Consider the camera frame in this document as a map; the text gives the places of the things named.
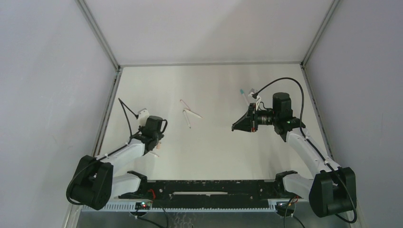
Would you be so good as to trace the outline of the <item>white teal marker pen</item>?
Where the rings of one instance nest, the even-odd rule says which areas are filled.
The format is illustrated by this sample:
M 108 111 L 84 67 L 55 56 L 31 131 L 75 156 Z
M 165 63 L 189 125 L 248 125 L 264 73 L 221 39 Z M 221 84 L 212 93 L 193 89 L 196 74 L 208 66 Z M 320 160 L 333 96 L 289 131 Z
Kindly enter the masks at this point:
M 246 94 L 244 93 L 243 89 L 240 89 L 240 94 L 242 95 L 242 98 L 245 101 L 246 105 L 249 106 L 248 98 L 247 98 Z

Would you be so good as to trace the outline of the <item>white black marker pen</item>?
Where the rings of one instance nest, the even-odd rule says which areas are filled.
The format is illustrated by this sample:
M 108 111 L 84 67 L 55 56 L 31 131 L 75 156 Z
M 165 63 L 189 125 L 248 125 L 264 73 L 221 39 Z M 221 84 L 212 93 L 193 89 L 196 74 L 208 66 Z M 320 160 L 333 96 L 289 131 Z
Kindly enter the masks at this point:
M 197 118 L 203 118 L 202 116 L 200 116 L 199 114 L 197 114 L 197 113 L 195 113 L 195 112 L 193 112 L 193 111 L 191 111 L 191 110 L 189 110 L 189 109 L 184 109 L 183 110 L 184 112 L 186 112 L 186 113 L 188 113 L 188 114 L 191 114 L 191 115 L 193 115 L 193 116 L 195 116 L 195 117 L 197 117 Z

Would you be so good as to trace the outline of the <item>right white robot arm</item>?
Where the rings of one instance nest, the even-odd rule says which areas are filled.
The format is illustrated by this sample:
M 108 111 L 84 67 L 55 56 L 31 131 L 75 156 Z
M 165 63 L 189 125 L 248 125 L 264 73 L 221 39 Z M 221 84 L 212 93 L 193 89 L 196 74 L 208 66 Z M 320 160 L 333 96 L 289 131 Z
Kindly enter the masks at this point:
M 247 112 L 232 125 L 232 131 L 254 133 L 260 125 L 272 125 L 275 133 L 294 149 L 313 176 L 307 179 L 295 171 L 282 172 L 278 174 L 282 188 L 308 200 L 320 218 L 339 216 L 348 211 L 356 216 L 354 171 L 341 167 L 320 150 L 302 121 L 293 116 L 289 94 L 275 93 L 273 106 L 269 109 L 260 110 L 258 105 L 259 102 L 249 104 Z

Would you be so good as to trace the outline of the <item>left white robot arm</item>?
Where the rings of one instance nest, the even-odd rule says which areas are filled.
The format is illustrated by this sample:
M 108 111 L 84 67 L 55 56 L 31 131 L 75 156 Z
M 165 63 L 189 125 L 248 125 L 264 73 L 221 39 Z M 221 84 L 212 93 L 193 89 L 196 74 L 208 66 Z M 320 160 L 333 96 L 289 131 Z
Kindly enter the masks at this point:
M 146 176 L 135 171 L 116 176 L 128 163 L 155 149 L 167 128 L 168 121 L 149 116 L 128 142 L 118 149 L 97 157 L 85 155 L 77 165 L 66 189 L 66 199 L 73 205 L 102 209 L 111 199 L 137 191 Z

